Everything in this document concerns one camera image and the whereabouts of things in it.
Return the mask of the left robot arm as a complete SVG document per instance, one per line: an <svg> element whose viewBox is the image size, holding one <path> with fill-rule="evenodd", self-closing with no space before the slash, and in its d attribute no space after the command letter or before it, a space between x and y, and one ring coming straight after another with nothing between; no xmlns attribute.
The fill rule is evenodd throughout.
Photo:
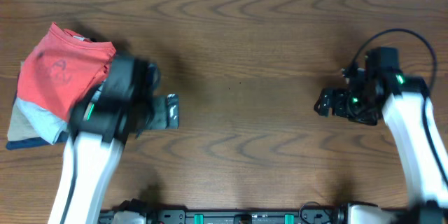
<svg viewBox="0 0 448 224"><path fill-rule="evenodd" d="M71 109L62 175L49 223L97 223L129 135L179 127L177 94L154 95L155 63L127 55Z"/></svg>

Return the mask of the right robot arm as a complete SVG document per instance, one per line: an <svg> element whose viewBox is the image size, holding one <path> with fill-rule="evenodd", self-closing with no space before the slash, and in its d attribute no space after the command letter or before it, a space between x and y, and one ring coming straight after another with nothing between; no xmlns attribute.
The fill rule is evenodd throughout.
<svg viewBox="0 0 448 224"><path fill-rule="evenodd" d="M375 126L383 120L391 132L405 174L409 208L387 211L368 203L347 203L334 223L443 223L447 212L447 152L433 117L423 78L406 76L398 50L367 52L365 68L343 69L346 88L322 89L314 110Z"/></svg>

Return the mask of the red soccer t-shirt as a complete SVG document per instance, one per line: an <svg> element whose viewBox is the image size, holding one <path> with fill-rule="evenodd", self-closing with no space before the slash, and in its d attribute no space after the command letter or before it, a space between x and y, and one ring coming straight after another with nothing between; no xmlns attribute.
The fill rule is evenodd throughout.
<svg viewBox="0 0 448 224"><path fill-rule="evenodd" d="M52 23L24 61L17 95L65 121L87 91L105 81L116 49Z"/></svg>

